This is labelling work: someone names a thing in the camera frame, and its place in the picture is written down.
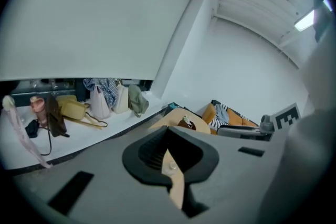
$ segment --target black slot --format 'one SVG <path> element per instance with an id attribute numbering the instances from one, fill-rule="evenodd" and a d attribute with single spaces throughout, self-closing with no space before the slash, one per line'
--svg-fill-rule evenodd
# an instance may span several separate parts
<path id="1" fill-rule="evenodd" d="M 261 150 L 256 150 L 255 148 L 249 148 L 249 147 L 244 147 L 244 146 L 238 149 L 238 151 L 246 153 L 246 154 L 254 155 L 257 157 L 262 157 L 265 152 Z"/>
<path id="2" fill-rule="evenodd" d="M 49 202 L 49 206 L 66 215 L 92 178 L 93 174 L 78 172 Z"/>

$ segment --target ceiling light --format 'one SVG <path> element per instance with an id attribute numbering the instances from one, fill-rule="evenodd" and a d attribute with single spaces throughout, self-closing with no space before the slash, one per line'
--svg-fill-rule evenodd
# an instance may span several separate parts
<path id="1" fill-rule="evenodd" d="M 309 26 L 312 26 L 314 23 L 314 12 L 315 10 L 312 10 L 310 13 L 308 13 L 305 17 L 301 18 L 297 23 L 295 23 L 295 28 L 298 29 L 300 32 L 307 29 Z"/>
<path id="2" fill-rule="evenodd" d="M 323 3 L 325 4 L 325 6 L 327 6 L 328 10 L 330 10 L 332 12 L 332 7 L 330 5 L 329 0 L 323 0 Z"/>

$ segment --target shelf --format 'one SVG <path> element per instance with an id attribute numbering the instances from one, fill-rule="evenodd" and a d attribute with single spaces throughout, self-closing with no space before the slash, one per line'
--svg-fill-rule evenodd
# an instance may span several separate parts
<path id="1" fill-rule="evenodd" d="M 136 117 L 131 110 L 121 114 L 112 112 L 111 116 L 105 120 L 109 124 L 108 127 L 102 130 L 65 120 L 67 133 L 70 137 L 51 136 L 53 149 L 50 155 L 44 157 L 45 160 L 50 161 L 60 158 L 97 144 L 143 121 L 166 106 L 164 102 L 156 98 L 150 91 L 143 92 L 143 95 L 149 101 L 149 107 L 140 118 Z M 24 120 L 25 126 L 36 118 L 29 106 L 23 106 L 17 108 L 17 110 Z M 40 153 L 49 152 L 49 139 L 46 130 L 39 129 L 37 138 L 33 138 L 32 141 Z M 0 116 L 0 156 L 2 165 L 6 170 L 28 167 L 39 163 L 37 159 L 21 145 L 5 113 L 1 113 Z"/>

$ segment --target yellow handbag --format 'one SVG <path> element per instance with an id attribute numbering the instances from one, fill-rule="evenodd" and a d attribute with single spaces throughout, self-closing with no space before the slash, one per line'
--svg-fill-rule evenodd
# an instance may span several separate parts
<path id="1" fill-rule="evenodd" d="M 89 107 L 89 104 L 84 104 L 77 102 L 75 100 L 67 99 L 62 101 L 61 113 L 66 120 L 70 120 L 73 122 L 77 122 L 82 125 L 95 127 L 101 130 L 101 128 L 105 128 L 108 124 L 104 121 L 99 121 L 95 117 L 91 116 L 86 109 Z M 87 119 L 90 123 L 82 121 L 82 119 Z"/>
<path id="2" fill-rule="evenodd" d="M 77 97 L 75 95 L 59 95 L 56 97 L 56 101 L 58 106 L 61 108 L 65 102 L 68 100 L 77 101 Z"/>

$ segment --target beige bag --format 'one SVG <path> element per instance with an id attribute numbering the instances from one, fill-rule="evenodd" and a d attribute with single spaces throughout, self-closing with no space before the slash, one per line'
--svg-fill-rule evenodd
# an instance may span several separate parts
<path id="1" fill-rule="evenodd" d="M 121 84 L 117 86 L 118 98 L 113 111 L 117 114 L 123 113 L 128 110 L 128 88 Z"/>

